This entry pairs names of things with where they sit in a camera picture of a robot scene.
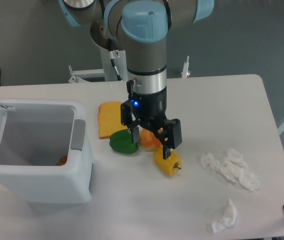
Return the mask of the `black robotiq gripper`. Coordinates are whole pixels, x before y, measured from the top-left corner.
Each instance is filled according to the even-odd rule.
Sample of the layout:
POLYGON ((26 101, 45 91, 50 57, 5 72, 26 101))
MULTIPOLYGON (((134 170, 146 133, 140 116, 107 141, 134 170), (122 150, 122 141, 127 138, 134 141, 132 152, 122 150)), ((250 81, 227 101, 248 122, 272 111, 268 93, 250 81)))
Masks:
POLYGON ((120 106, 121 124, 126 126, 131 134, 133 144, 140 140, 139 128, 141 126, 151 132, 162 143, 162 156, 167 160, 171 150, 182 143, 181 122, 179 119, 167 119, 167 88, 150 93, 141 94, 127 86, 128 100, 120 106))

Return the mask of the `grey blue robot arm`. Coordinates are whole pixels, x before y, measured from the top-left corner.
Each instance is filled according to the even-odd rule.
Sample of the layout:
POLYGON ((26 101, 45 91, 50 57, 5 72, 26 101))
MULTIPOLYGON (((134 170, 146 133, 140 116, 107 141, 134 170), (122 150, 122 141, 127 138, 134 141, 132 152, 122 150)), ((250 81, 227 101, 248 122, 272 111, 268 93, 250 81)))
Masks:
POLYGON ((62 0, 60 5, 78 25, 103 21, 126 53, 128 99, 121 104, 121 123, 139 140, 139 128, 162 143, 162 157, 182 143, 181 123, 168 119, 167 47, 169 30, 208 17, 212 0, 62 0))

